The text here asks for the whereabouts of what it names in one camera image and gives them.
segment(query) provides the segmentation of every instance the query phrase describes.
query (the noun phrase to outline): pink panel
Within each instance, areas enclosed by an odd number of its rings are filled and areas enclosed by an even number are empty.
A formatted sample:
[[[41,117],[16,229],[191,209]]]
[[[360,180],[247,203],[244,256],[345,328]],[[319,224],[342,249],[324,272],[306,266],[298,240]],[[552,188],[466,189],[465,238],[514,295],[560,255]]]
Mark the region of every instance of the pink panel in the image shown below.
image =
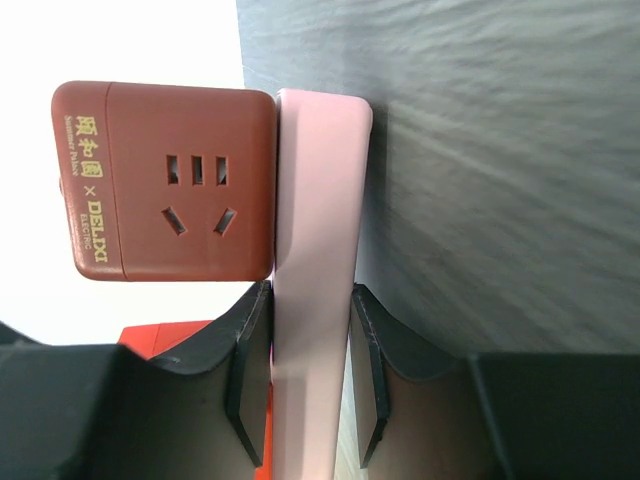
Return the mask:
[[[372,112],[282,90],[274,340],[275,480],[333,480]]]

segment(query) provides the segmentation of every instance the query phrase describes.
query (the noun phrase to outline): socket hole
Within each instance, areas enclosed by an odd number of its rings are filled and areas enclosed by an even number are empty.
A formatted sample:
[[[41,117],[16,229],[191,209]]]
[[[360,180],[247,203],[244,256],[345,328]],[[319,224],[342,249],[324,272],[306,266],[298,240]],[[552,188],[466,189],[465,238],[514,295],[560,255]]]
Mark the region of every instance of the socket hole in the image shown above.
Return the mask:
[[[227,157],[216,157],[218,169],[218,185],[227,184]]]
[[[193,184],[202,185],[202,157],[191,157]]]
[[[220,218],[220,221],[216,225],[215,232],[219,233],[220,235],[224,234],[224,232],[229,227],[231,220],[233,220],[235,214],[236,212],[234,212],[230,208],[227,208],[227,210],[225,210],[224,214],[222,215],[222,218]]]
[[[162,215],[164,215],[164,218],[169,222],[169,225],[173,228],[173,231],[176,232],[176,235],[180,235],[187,230],[171,207],[163,210]]]
[[[169,185],[178,183],[178,157],[175,155],[167,155],[167,178]]]

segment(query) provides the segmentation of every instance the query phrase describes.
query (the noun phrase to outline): gray wall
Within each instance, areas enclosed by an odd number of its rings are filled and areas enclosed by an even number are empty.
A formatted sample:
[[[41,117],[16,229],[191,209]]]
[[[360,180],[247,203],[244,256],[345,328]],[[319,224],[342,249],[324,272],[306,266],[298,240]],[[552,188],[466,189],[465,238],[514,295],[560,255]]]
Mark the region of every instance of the gray wall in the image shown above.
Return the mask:
[[[247,86],[373,105],[358,280],[456,353],[638,349],[639,12],[238,0]]]

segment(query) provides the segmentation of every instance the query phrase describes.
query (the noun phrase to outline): red object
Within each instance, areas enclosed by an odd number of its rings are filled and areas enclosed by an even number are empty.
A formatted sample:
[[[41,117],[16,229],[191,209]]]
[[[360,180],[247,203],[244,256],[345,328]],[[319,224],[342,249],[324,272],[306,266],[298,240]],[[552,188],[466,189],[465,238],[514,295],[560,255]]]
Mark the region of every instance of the red object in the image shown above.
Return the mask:
[[[278,116],[246,89],[74,81],[52,119],[76,267],[112,281],[260,281]]]
[[[209,325],[209,323],[211,323],[211,320],[127,327],[122,331],[118,343],[126,345],[141,357],[149,359],[178,345]],[[273,455],[272,403],[273,387],[270,387],[269,403],[267,406],[267,425],[265,429],[264,462],[262,467],[256,470],[255,480],[271,480],[271,458]]]

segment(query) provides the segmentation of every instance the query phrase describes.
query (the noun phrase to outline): orange object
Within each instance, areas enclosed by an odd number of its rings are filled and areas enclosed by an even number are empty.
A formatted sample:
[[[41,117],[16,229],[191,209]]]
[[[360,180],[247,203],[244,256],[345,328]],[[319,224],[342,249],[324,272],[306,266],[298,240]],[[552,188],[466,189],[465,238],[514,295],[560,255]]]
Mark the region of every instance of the orange object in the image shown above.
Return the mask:
[[[122,331],[118,343],[126,345],[145,359],[155,357],[175,347],[191,335],[206,327],[211,320],[197,322],[159,323],[127,327]],[[262,467],[256,470],[255,480],[271,480],[271,459],[273,456],[273,386],[269,387],[267,406],[267,426],[265,429],[264,455]]]

